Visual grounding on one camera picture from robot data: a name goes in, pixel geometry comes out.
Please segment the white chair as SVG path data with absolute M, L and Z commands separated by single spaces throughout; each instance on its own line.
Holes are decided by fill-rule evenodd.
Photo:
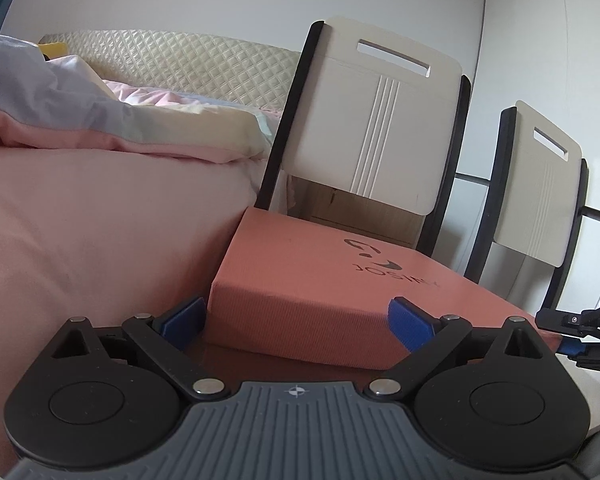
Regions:
M 460 158 L 471 82 L 457 60 L 350 18 L 314 22 L 256 205 L 280 172 L 422 217 L 434 252 Z
M 553 269 L 542 307 L 557 308 L 587 192 L 588 163 L 575 140 L 524 101 L 503 110 L 466 278 L 479 281 L 491 246 L 498 244 Z

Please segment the quilted cream headboard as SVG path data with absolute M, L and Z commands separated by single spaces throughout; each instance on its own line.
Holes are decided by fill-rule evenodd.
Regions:
M 154 30 L 47 34 L 102 78 L 282 110 L 300 53 L 241 39 Z

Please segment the yellow plush toy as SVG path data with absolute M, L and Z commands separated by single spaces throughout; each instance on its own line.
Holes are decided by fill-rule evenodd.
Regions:
M 68 47 L 64 42 L 51 42 L 50 44 L 38 44 L 38 48 L 46 60 L 63 58 L 68 54 Z

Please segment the pink bed with bedding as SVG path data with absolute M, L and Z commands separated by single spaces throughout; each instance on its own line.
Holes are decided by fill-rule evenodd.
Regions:
M 205 290 L 265 158 L 145 153 L 93 131 L 0 139 L 0 474 L 18 380 L 62 322 L 112 324 Z

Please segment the left white chair back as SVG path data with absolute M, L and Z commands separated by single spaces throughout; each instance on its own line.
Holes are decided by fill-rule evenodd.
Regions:
M 460 158 L 471 82 L 457 60 L 350 18 L 314 22 L 256 205 L 280 172 L 422 217 L 434 252 Z

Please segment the cream pillow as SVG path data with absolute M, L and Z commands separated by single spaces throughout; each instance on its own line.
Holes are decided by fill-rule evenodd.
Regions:
M 268 157 L 273 133 L 268 118 L 236 103 L 172 90 L 104 82 L 120 104 L 114 133 L 145 153 L 163 153 L 225 164 Z

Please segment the salmon box lid with logo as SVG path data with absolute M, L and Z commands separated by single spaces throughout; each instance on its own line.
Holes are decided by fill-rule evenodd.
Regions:
M 249 208 L 211 285 L 209 344 L 386 370 L 407 355 L 390 301 L 498 327 L 521 309 L 416 250 Z

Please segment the lavender blanket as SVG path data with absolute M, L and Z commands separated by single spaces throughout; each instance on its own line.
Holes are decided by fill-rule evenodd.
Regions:
M 150 143 L 153 125 L 148 110 L 119 101 L 80 58 L 47 61 L 35 44 L 0 35 L 0 139 L 38 128 Z

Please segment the right white chair back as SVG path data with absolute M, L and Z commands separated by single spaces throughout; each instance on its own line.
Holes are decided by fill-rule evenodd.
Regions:
M 557 308 L 587 192 L 588 163 L 575 140 L 524 101 L 503 110 L 466 278 L 479 281 L 491 246 L 498 244 L 553 269 L 542 307 Z

